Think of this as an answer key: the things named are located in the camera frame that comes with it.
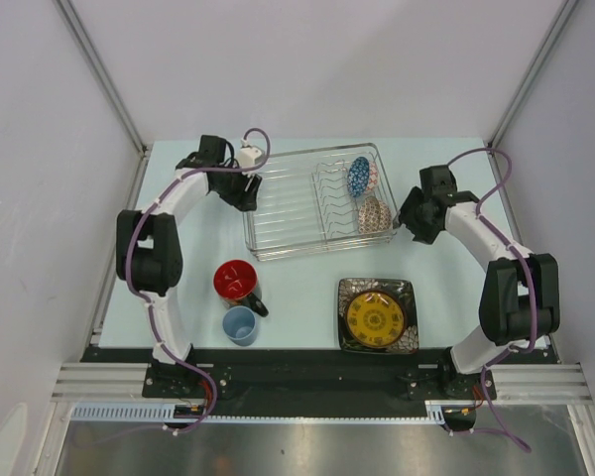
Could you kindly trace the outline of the red patterned bowl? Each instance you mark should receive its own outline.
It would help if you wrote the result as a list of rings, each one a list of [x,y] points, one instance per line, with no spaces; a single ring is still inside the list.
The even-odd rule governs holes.
[[[392,214],[388,205],[376,198],[368,196],[358,212],[358,230],[360,234],[372,234],[390,230]]]

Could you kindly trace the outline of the metal wire dish rack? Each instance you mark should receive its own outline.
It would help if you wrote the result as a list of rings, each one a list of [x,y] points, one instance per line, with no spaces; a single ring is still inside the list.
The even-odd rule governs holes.
[[[375,161],[379,182],[373,192],[353,198],[347,174],[358,157]],[[259,261],[373,246],[396,234],[396,204],[374,143],[277,153],[261,177],[258,208],[243,218],[247,249]],[[370,195],[390,208],[390,230],[359,233],[359,208]]]

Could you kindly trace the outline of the blue patterned bowl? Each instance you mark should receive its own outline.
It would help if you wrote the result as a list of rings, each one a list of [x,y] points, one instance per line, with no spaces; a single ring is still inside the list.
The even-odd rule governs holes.
[[[379,182],[379,172],[374,160],[366,157],[355,159],[347,174],[348,193],[353,198],[371,193]]]

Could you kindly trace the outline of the black floral square plate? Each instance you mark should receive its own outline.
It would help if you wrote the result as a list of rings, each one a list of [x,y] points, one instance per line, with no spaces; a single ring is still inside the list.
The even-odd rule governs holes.
[[[375,349],[361,345],[348,331],[344,314],[348,303],[358,294],[366,291],[384,292],[393,297],[403,308],[406,317],[406,329],[403,336],[393,345]],[[410,355],[419,350],[417,308],[414,288],[405,280],[376,278],[344,278],[337,287],[337,331],[339,347],[345,352]]]

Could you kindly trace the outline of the yellow round plate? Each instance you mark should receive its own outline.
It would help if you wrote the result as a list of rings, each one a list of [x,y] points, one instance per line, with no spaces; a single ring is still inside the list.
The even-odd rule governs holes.
[[[406,329],[403,308],[393,297],[379,291],[356,295],[346,306],[344,321],[357,342],[375,349],[395,344]]]

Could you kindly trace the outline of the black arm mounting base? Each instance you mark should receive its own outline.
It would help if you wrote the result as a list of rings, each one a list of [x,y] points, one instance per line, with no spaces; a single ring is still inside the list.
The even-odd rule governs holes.
[[[374,419],[426,414],[428,401],[469,409],[500,396],[501,368],[456,373],[439,350],[378,356],[342,351],[199,350],[204,381],[185,367],[168,369],[146,349],[88,348],[88,364],[139,364],[140,397],[172,400],[176,426],[204,411],[214,417]]]

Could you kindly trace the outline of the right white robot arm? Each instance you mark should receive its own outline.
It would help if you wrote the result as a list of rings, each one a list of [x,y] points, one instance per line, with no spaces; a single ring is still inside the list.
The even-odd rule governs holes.
[[[460,190],[447,165],[419,172],[394,225],[425,245],[445,232],[459,241],[485,272],[479,325],[447,351],[437,373],[439,390],[460,398],[477,374],[512,353],[530,353],[538,339],[560,326],[559,269],[550,254],[512,241],[482,213],[482,200]]]

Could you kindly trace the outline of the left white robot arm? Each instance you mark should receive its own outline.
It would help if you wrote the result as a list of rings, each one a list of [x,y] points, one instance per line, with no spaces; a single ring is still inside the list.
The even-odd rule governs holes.
[[[271,140],[260,128],[247,130],[238,149],[225,138],[203,135],[156,198],[117,215],[117,277],[142,301],[154,338],[153,358],[171,365],[164,382],[178,396],[192,394],[199,384],[198,371],[187,362],[192,343],[183,336],[177,296],[183,270],[179,225],[212,192],[241,212],[256,210],[262,183],[258,169],[270,155]]]

